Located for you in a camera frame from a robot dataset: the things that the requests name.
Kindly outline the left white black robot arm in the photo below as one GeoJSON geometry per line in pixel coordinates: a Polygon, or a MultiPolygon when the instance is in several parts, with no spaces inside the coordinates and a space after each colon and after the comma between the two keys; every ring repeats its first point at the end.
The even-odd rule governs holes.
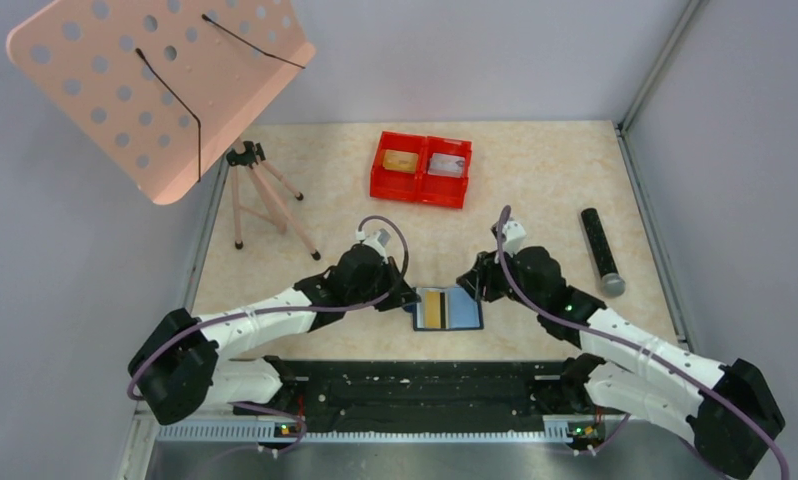
{"type": "Polygon", "coordinates": [[[324,272],[265,300],[204,316],[184,307],[170,311],[129,361],[127,394],[145,402],[161,425],[215,404],[251,402],[283,413],[294,404],[293,383],[265,361],[254,369],[255,380],[245,381],[231,364],[234,357],[314,332],[352,311],[385,312],[418,299],[394,258],[358,243],[324,272]]]}

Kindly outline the gold VIP card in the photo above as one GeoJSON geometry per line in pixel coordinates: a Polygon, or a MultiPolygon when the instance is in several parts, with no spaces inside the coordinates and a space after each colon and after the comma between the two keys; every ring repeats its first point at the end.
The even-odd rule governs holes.
{"type": "Polygon", "coordinates": [[[414,174],[418,161],[418,153],[387,149],[384,151],[382,167],[387,171],[414,174]]]}
{"type": "Polygon", "coordinates": [[[426,290],[423,295],[423,327],[428,330],[448,328],[448,292],[426,290]]]}

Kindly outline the navy blue card holder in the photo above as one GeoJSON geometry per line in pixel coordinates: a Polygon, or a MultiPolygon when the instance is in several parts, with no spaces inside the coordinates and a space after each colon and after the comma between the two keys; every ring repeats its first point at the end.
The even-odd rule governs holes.
{"type": "Polygon", "coordinates": [[[446,332],[446,331],[473,331],[484,328],[483,311],[480,302],[474,301],[461,287],[420,287],[417,290],[420,302],[415,313],[409,313],[412,318],[412,328],[415,331],[446,332]],[[423,295],[426,290],[446,290],[448,292],[448,328],[445,330],[428,330],[423,327],[423,295]]]}

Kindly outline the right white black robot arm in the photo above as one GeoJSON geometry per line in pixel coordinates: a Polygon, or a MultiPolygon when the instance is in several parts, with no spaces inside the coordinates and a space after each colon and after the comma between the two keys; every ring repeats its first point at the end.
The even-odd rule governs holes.
{"type": "Polygon", "coordinates": [[[526,306],[548,334],[581,350],[561,385],[575,412],[595,405],[632,414],[675,434],[733,479],[750,478],[785,427],[758,367],[704,358],[637,327],[568,284],[543,247],[481,252],[457,284],[476,300],[526,306]]]}

